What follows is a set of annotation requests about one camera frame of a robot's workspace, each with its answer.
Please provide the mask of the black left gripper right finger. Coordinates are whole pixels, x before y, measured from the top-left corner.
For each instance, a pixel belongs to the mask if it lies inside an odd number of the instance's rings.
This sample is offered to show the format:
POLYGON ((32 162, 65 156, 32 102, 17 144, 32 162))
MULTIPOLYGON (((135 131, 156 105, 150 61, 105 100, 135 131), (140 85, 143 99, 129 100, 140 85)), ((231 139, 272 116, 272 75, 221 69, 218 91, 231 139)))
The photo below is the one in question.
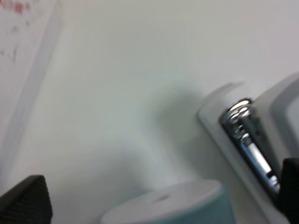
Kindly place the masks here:
POLYGON ((291 224, 299 223, 299 159, 287 158, 283 161, 279 209, 291 224))

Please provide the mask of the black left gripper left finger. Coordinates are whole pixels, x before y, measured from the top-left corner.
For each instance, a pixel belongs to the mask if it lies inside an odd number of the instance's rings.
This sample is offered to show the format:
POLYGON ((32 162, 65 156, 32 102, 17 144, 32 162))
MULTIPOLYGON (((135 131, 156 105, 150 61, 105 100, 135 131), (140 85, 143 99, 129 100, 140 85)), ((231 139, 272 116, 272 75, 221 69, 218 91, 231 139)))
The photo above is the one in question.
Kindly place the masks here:
POLYGON ((46 179, 30 175, 0 196, 2 224, 50 224, 53 209, 46 179))

